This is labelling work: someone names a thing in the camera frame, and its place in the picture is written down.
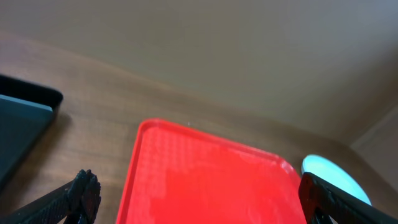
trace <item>black tray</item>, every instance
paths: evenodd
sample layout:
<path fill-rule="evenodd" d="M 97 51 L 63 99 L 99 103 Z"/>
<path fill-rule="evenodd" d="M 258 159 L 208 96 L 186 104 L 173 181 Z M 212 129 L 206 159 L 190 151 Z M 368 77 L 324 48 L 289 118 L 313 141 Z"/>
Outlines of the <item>black tray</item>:
<path fill-rule="evenodd" d="M 0 190 L 54 120 L 62 94 L 0 75 Z"/>

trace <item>red plastic tray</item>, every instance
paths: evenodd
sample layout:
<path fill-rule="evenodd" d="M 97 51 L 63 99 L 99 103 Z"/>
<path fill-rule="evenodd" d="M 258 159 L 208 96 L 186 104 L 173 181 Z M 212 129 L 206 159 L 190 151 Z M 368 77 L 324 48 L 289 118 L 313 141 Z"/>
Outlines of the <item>red plastic tray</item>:
<path fill-rule="evenodd" d="M 305 223 L 277 155 L 160 119 L 143 122 L 117 224 Z"/>

